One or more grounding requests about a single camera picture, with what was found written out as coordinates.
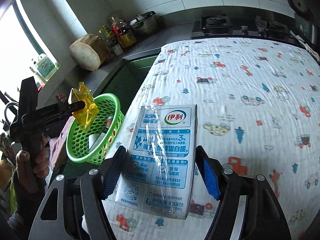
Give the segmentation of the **person's left hand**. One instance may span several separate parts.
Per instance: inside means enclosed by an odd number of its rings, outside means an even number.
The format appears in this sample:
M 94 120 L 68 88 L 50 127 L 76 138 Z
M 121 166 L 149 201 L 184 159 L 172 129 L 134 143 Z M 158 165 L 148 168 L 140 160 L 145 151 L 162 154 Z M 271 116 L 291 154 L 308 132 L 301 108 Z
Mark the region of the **person's left hand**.
M 29 193 L 43 189 L 49 173 L 48 139 L 45 136 L 22 140 L 22 150 L 16 155 L 16 171 L 20 184 Z

